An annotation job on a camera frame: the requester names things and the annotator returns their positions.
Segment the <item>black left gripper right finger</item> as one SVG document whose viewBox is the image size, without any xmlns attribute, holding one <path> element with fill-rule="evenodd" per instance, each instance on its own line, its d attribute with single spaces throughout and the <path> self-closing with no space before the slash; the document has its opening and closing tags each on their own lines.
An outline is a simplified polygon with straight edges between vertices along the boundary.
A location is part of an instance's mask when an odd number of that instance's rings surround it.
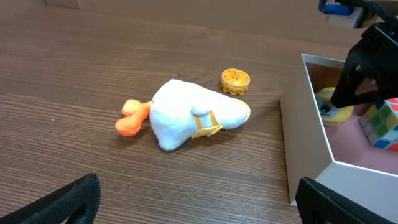
<svg viewBox="0 0 398 224">
<path fill-rule="evenodd" d="M 300 179 L 295 201 L 303 224 L 393 224 L 309 177 Z"/>
</svg>

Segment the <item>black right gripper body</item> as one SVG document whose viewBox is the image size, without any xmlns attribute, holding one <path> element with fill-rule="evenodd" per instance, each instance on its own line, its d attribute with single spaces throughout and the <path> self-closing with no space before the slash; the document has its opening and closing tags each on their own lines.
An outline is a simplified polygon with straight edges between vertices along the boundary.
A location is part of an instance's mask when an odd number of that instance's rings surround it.
<svg viewBox="0 0 398 224">
<path fill-rule="evenodd" d="M 356 59 L 361 65 L 372 65 L 384 74 L 383 100 L 397 97 L 397 33 L 390 31 L 385 22 L 368 27 L 347 58 Z"/>
</svg>

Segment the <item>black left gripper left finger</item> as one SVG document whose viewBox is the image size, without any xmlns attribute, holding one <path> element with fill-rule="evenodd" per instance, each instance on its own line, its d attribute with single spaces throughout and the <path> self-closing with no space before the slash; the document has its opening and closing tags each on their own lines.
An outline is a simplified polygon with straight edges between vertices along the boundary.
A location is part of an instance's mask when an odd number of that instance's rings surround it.
<svg viewBox="0 0 398 224">
<path fill-rule="evenodd" d="M 100 180 L 96 174 L 87 174 L 1 217 L 1 223 L 93 224 L 100 207 L 100 200 Z"/>
</svg>

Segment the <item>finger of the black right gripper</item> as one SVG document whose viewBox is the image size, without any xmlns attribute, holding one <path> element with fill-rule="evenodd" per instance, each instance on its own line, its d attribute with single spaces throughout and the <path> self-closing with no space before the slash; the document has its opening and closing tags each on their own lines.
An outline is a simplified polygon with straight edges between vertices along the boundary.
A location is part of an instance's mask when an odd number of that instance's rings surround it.
<svg viewBox="0 0 398 224">
<path fill-rule="evenodd" d="M 377 83 L 377 90 L 356 93 L 366 78 Z M 347 58 L 330 101 L 335 107 L 343 108 L 383 100 L 385 82 L 386 78 L 380 70 L 372 65 L 361 65 L 356 59 Z"/>
</svg>

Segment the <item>yellow ball with grey stripes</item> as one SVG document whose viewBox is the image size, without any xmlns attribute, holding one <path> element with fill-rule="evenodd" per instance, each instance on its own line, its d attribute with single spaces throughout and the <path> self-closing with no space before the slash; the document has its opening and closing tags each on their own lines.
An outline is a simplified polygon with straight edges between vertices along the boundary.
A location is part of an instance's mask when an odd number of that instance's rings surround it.
<svg viewBox="0 0 398 224">
<path fill-rule="evenodd" d="M 337 108 L 331 103 L 335 87 L 323 88 L 315 94 L 317 107 L 324 126 L 337 126 L 349 120 L 353 115 L 354 106 Z"/>
</svg>

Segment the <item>colourful puzzle cube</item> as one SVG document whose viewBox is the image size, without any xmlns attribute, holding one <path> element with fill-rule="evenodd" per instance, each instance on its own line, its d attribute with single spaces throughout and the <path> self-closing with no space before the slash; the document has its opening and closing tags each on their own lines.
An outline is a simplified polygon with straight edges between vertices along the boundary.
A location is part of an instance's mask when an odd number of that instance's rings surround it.
<svg viewBox="0 0 398 224">
<path fill-rule="evenodd" d="M 397 108 L 397 98 L 377 101 L 359 119 L 371 146 L 397 151 Z"/>
</svg>

